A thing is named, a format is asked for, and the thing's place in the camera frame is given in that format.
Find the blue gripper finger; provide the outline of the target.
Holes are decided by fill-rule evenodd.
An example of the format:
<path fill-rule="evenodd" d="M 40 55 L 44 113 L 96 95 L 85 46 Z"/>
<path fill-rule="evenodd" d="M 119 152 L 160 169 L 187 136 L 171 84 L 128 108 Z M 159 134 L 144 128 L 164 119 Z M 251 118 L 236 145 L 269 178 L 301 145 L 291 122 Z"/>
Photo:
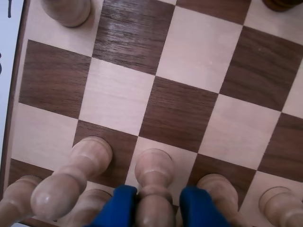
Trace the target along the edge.
<path fill-rule="evenodd" d="M 135 222 L 137 189 L 121 185 L 114 189 L 113 197 L 106 202 L 88 227 L 132 227 Z"/>
<path fill-rule="evenodd" d="M 214 205 L 210 194 L 196 186 L 185 187 L 179 197 L 185 227 L 229 227 L 230 224 Z"/>

